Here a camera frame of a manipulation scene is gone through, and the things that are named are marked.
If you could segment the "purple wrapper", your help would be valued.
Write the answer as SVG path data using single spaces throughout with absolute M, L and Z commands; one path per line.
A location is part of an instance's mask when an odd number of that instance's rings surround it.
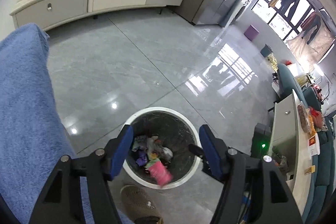
M 137 152 L 138 152 L 138 156 L 137 156 L 137 159 L 135 161 L 136 164 L 138 166 L 145 166 L 145 165 L 147 165 L 147 163 L 148 163 L 149 160 L 148 160 L 148 156 L 147 156 L 146 151 L 139 149 Z

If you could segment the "pink wrapper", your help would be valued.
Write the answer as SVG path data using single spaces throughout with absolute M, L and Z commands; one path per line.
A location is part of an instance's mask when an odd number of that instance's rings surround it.
M 155 179 L 159 186 L 165 186 L 173 179 L 173 175 L 167 170 L 167 168 L 159 159 L 148 162 L 146 165 L 146 170 L 149 171 L 150 176 Z

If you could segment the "white round trash bin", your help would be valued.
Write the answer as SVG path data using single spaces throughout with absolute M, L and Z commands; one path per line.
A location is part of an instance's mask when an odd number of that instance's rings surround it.
M 166 107 L 148 107 L 131 115 L 125 122 L 133 128 L 133 143 L 123 163 L 125 172 L 140 185 L 151 189 L 173 189 L 187 182 L 196 172 L 200 159 L 189 144 L 200 146 L 195 126 L 181 113 Z M 159 186 L 145 166 L 138 166 L 138 150 L 144 150 L 148 162 L 159 159 L 173 179 Z

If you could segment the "beige slipper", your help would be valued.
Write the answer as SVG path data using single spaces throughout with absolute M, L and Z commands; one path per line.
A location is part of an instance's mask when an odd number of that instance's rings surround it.
M 133 223 L 164 223 L 154 201 L 142 188 L 126 185 L 121 188 L 120 195 L 126 215 Z

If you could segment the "white side table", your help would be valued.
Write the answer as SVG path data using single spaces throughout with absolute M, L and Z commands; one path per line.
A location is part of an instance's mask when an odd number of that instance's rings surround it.
M 287 158 L 292 178 L 285 179 L 304 218 L 313 200 L 316 173 L 307 173 L 313 165 L 313 157 L 308 148 L 309 135 L 301 127 L 297 109 L 300 104 L 299 97 L 292 90 L 289 96 L 274 105 L 269 153 L 277 151 Z

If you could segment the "purple stool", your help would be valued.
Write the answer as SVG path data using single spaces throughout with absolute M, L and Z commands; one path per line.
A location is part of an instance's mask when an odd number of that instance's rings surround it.
M 259 34 L 260 32 L 252 24 L 250 24 L 246 29 L 246 31 L 244 32 L 244 36 L 250 41 L 256 39 Z

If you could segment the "window with hanging clothes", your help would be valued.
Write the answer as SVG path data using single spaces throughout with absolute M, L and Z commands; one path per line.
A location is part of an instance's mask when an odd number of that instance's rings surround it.
M 335 22 L 319 0 L 257 0 L 252 11 L 301 63 L 317 64 L 334 47 Z

